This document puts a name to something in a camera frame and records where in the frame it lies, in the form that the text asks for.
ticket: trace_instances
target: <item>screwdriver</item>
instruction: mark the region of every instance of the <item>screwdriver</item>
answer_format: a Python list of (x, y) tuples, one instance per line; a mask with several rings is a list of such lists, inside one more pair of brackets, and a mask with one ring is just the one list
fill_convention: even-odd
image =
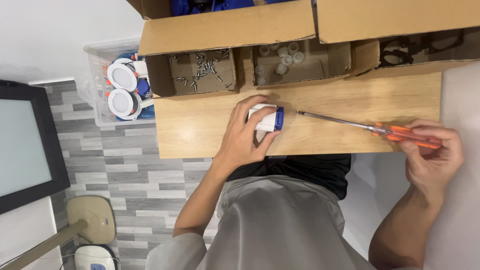
[(412, 133), (412, 130), (409, 128), (401, 127), (401, 126), (387, 126), (381, 123), (376, 123), (375, 125), (364, 125), (360, 123), (350, 122), (342, 119), (332, 118), (328, 116), (323, 116), (319, 114), (308, 113), (304, 111), (297, 111), (297, 114), (311, 116), (316, 118), (321, 118), (324, 120), (334, 121), (337, 123), (343, 123), (347, 125), (362, 127), (364, 129), (370, 130), (372, 135), (378, 136), (382, 135), (392, 141), (411, 141), (418, 146), (428, 147), (437, 149), (442, 146), (442, 140), (433, 137), (433, 136), (422, 136)]

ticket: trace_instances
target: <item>orange screwdriver handle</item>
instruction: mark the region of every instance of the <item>orange screwdriver handle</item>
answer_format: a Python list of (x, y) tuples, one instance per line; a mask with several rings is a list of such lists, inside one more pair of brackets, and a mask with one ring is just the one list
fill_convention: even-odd
[(438, 149), (442, 146), (442, 140), (433, 137), (433, 136), (423, 136), (412, 133), (412, 130), (409, 128), (401, 126), (382, 126), (380, 123), (377, 123), (376, 126), (381, 126), (382, 128), (389, 130), (391, 133), (384, 134), (388, 139), (392, 141), (411, 141), (418, 146)]

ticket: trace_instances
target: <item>wooden table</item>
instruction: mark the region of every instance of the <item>wooden table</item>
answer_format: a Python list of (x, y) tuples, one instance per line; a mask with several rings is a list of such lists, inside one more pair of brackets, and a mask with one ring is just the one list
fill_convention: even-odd
[(285, 107), (282, 133), (268, 155), (388, 152), (381, 137), (357, 127), (297, 115), (296, 110), (360, 123), (403, 124), (440, 117), (441, 73), (326, 85), (255, 90), (247, 48), (237, 51), (238, 95), (173, 101), (155, 99), (161, 158), (213, 157), (218, 151), (232, 108), (251, 95), (270, 95), (269, 103)]

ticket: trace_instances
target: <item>person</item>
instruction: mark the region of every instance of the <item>person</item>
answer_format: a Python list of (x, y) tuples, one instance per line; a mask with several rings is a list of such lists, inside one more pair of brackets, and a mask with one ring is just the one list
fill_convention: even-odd
[[(441, 139), (443, 146), (399, 143), (410, 187), (376, 230), (367, 261), (342, 237), (338, 200), (346, 194), (349, 155), (266, 159), (280, 131), (267, 133), (258, 147), (253, 134), (275, 108), (245, 120), (251, 107), (267, 101), (251, 96), (233, 109), (220, 150), (181, 210), (173, 238), (148, 254), (146, 270), (422, 269), (445, 188), (463, 163), (458, 132), (428, 120), (406, 125)], [(202, 236), (219, 198), (218, 233), (207, 250)]]

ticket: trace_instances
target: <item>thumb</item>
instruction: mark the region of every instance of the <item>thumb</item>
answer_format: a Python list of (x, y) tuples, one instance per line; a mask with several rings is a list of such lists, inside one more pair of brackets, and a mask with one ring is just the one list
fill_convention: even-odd
[(410, 141), (401, 141), (398, 144), (407, 156), (408, 162), (412, 169), (417, 169), (423, 166), (425, 159), (420, 155), (420, 149), (418, 145)]
[(262, 154), (265, 156), (265, 155), (267, 154), (268, 148), (270, 147), (270, 145), (272, 145), (273, 140), (274, 140), (275, 137), (277, 137), (279, 134), (280, 134), (280, 131), (279, 131), (279, 130), (275, 130), (275, 131), (273, 131), (273, 132), (267, 133), (267, 135), (265, 135), (264, 139), (262, 140), (262, 142), (261, 142), (260, 145), (258, 146), (257, 151), (260, 152), (260, 153), (262, 153)]

